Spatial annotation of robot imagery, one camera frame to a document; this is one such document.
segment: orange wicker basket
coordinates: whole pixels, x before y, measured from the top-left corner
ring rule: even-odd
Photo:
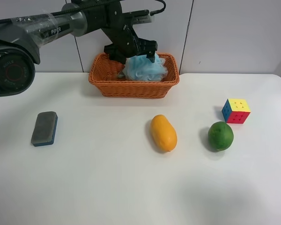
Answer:
[[[168,75],[161,82],[128,81],[119,79],[118,73],[125,67],[109,60],[107,54],[99,54],[89,73],[89,82],[95,85],[106,97],[120,98],[163,98],[170,88],[179,83],[179,73],[175,58],[167,53],[159,53],[165,58]]]

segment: clear tape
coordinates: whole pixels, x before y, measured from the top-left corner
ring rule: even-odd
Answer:
[[[58,28],[57,20],[50,13],[15,17],[12,18],[11,21],[14,25],[23,28],[26,33],[30,35],[38,48],[58,38],[58,33],[50,37],[44,35],[44,31]]]

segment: white tabletop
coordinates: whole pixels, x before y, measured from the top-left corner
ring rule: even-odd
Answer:
[[[0,225],[281,225],[281,78],[184,74],[164,99],[106,98],[82,73],[37,73],[0,97]],[[210,152],[227,98],[251,114]],[[54,145],[30,144],[37,114],[59,117]],[[159,153],[164,114],[178,136]]]

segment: cleaning sponge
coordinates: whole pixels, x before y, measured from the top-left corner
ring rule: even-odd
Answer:
[[[31,138],[33,146],[44,146],[54,143],[56,125],[56,112],[41,112],[37,115],[36,125]]]

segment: lime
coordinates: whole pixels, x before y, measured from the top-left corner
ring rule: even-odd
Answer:
[[[208,131],[209,144],[217,151],[229,148],[233,138],[234,135],[231,127],[222,121],[214,123]]]

